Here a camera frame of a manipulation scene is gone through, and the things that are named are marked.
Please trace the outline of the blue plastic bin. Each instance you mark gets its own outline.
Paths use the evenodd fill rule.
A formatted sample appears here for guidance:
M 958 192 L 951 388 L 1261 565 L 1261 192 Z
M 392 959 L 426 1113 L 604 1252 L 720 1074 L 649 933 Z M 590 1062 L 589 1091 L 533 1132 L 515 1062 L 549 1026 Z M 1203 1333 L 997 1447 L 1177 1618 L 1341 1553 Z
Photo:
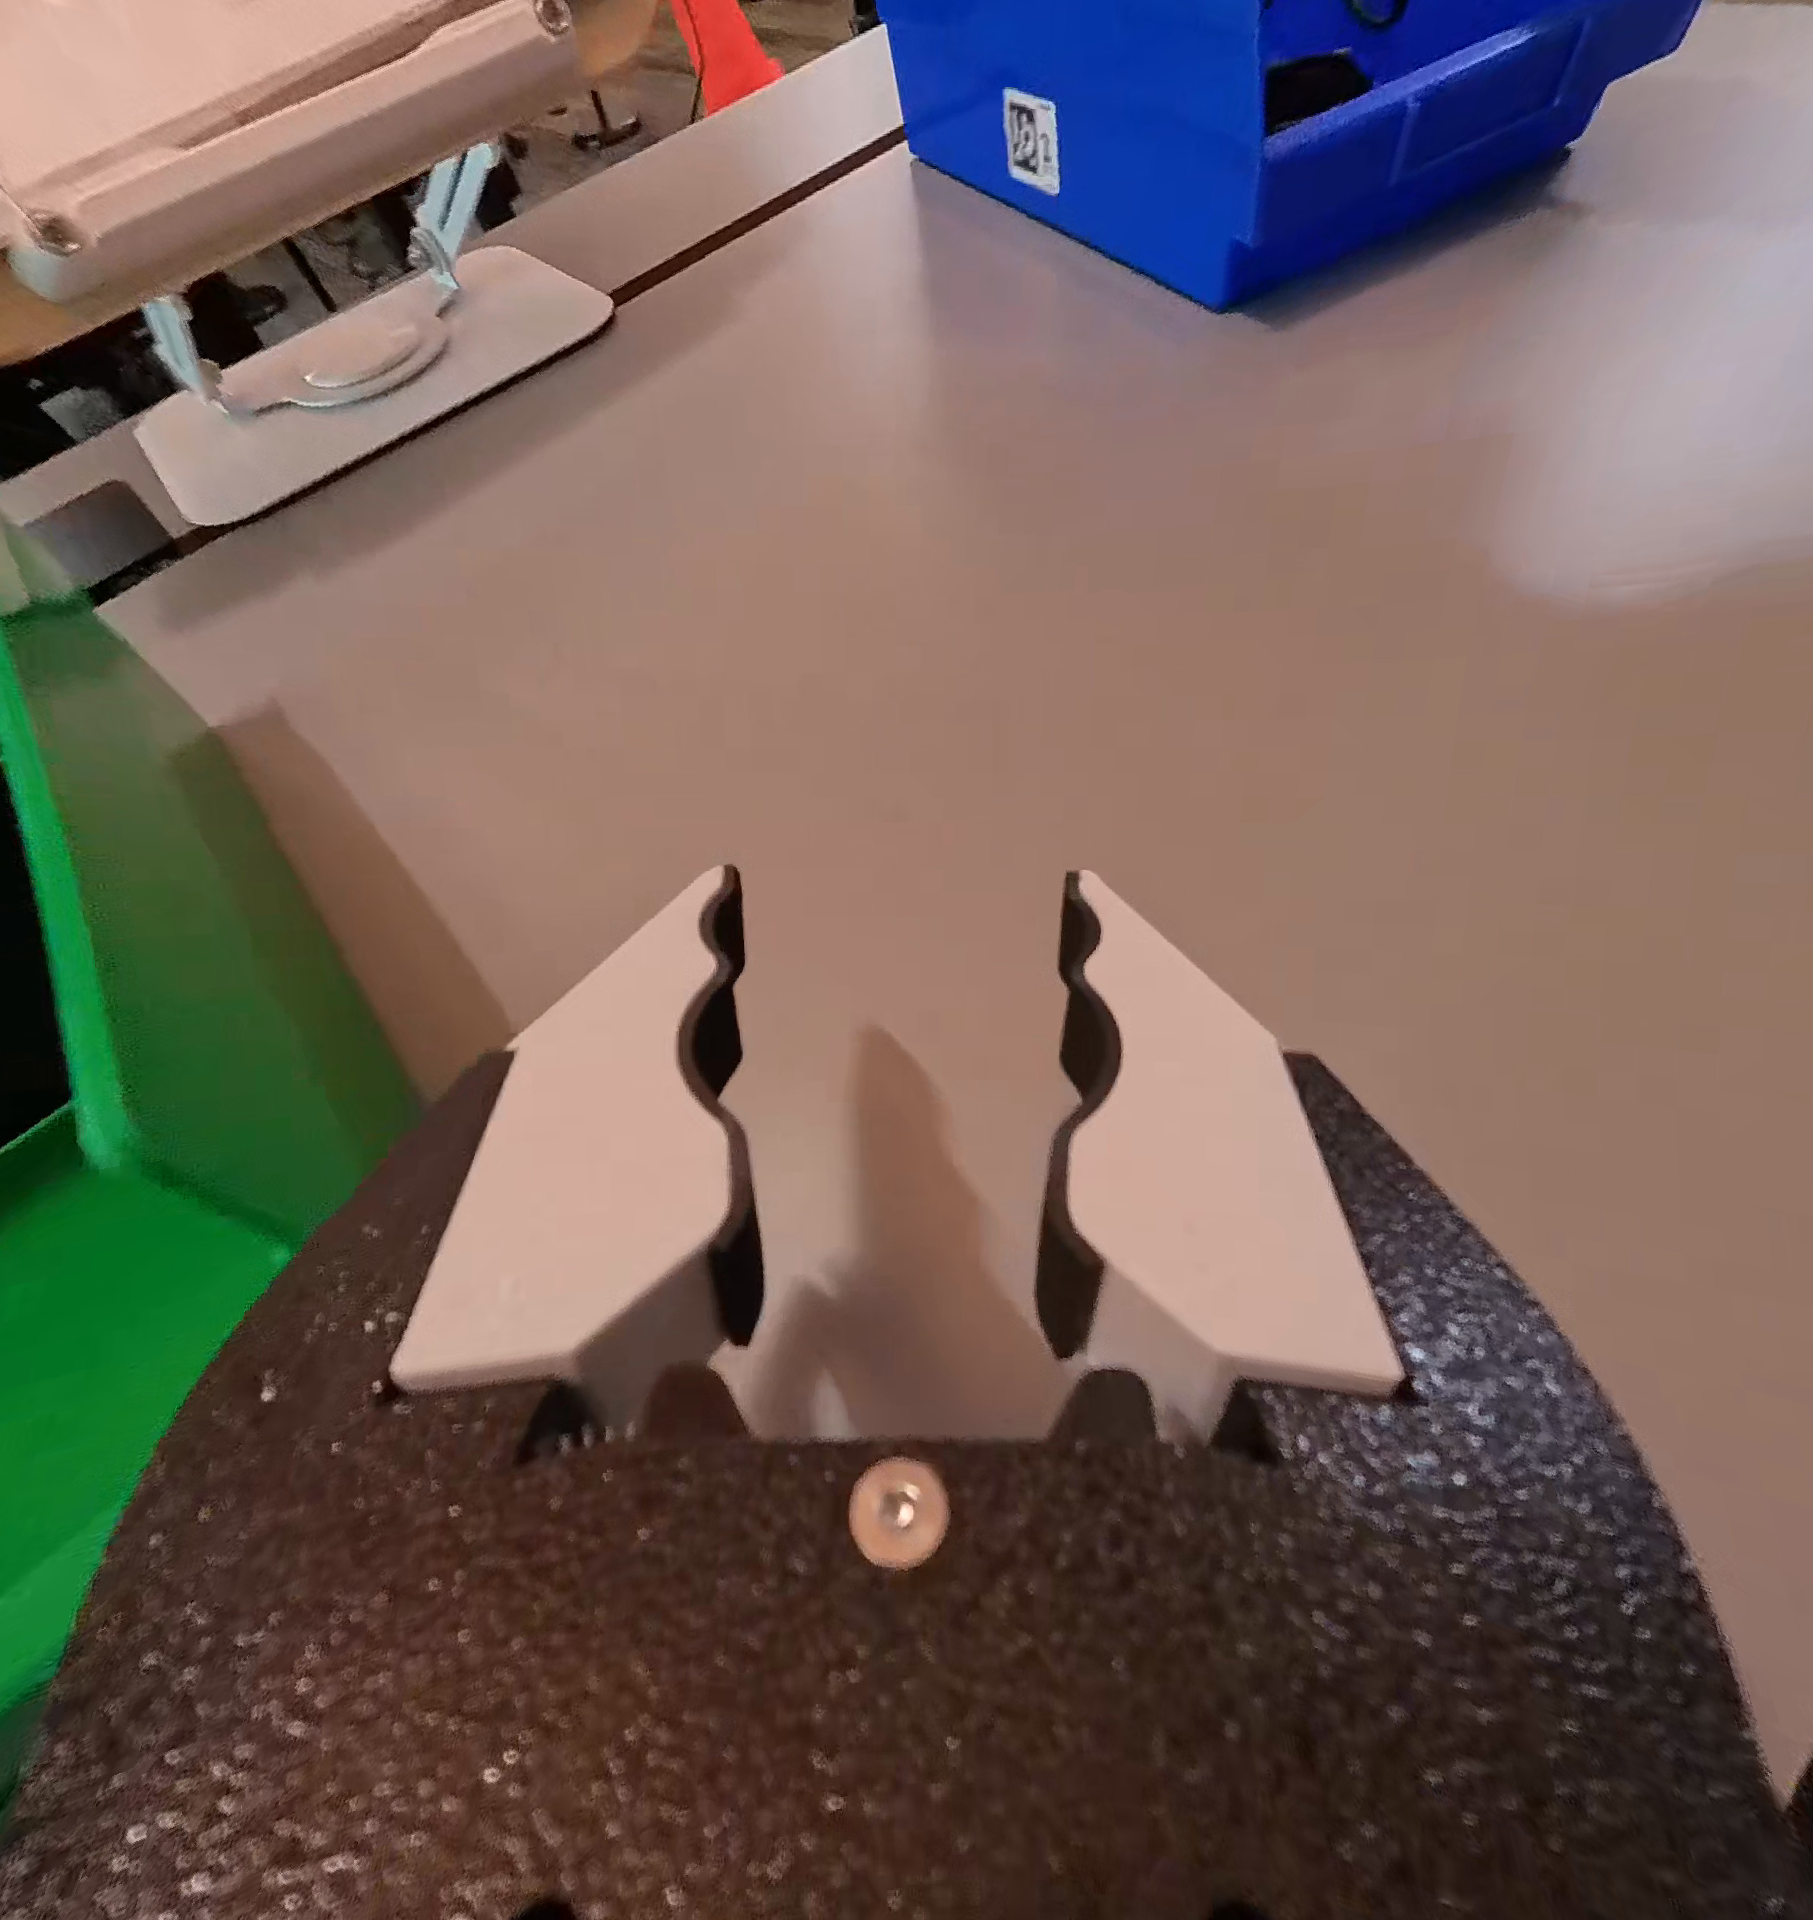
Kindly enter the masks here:
M 1210 308 L 1559 154 L 1697 3 L 882 3 L 910 148 Z

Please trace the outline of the orange traffic cone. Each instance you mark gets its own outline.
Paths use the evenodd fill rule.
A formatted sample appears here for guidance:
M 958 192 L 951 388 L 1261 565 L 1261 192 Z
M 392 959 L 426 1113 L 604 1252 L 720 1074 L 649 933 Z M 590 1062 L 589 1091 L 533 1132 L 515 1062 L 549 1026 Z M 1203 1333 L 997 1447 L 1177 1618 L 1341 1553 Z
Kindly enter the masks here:
M 703 116 L 776 83 L 785 68 L 765 51 L 744 3 L 670 3 Z

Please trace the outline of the green plastic bin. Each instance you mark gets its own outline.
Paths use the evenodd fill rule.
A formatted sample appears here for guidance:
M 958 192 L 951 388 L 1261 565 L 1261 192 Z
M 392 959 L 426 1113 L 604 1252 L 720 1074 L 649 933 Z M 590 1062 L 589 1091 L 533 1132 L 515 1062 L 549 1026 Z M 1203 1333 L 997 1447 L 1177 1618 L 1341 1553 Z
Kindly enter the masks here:
M 0 513 L 0 1821 L 158 1437 L 415 1113 L 220 737 Z

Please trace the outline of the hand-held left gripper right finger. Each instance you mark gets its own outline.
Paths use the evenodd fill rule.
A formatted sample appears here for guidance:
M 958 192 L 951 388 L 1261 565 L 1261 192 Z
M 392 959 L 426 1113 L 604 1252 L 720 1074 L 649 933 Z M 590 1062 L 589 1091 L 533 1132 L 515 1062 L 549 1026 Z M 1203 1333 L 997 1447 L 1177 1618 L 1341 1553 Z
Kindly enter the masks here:
M 1220 1425 L 1245 1384 L 1388 1403 L 1407 1368 L 1273 1033 L 1102 875 L 1059 908 L 1059 1063 L 1038 1317 L 1159 1425 Z

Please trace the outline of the blue-header exercise sheet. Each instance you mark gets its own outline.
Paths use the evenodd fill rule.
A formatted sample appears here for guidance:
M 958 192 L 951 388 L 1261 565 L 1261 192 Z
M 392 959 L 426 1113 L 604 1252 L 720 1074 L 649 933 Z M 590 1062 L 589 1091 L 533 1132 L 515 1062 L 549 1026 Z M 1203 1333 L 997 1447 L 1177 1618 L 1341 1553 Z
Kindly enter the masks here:
M 0 3 L 0 216 L 10 201 L 163 133 L 219 129 L 481 3 Z

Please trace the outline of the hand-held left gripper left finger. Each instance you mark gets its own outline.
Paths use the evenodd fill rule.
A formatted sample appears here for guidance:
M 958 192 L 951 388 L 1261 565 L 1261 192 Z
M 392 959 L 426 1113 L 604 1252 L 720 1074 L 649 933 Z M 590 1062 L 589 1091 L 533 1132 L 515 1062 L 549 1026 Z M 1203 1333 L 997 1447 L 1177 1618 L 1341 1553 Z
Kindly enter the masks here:
M 600 1425 L 745 1347 L 765 1303 L 744 1062 L 738 867 L 713 867 L 509 1048 L 391 1358 L 408 1395 L 555 1381 Z

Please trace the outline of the wooden book stand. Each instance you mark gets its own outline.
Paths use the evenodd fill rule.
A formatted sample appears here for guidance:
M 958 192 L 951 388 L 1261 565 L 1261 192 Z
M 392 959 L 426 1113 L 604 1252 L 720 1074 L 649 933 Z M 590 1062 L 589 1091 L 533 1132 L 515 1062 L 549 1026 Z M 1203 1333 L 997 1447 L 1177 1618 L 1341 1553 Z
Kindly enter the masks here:
M 483 3 L 409 51 L 219 129 L 163 133 L 10 201 L 0 367 L 142 313 L 175 391 L 134 421 L 173 513 L 268 513 L 581 347 L 614 298 L 512 244 L 460 265 L 509 129 L 631 59 L 649 3 Z M 409 273 L 219 370 L 186 288 L 425 178 Z

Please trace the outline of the light grey desk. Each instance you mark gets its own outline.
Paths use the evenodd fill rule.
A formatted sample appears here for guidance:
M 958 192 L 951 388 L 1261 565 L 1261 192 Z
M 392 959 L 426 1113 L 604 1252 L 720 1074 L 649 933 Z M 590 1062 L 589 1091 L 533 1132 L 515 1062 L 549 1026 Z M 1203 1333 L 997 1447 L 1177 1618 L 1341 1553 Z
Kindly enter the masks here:
M 1813 1903 L 1813 9 L 1239 315 L 874 141 L 114 611 L 442 1081 L 0 1910 Z M 724 864 L 751 1341 L 401 1392 L 516 1033 Z M 1399 1396 L 1045 1343 L 1080 868 L 1283 1043 Z

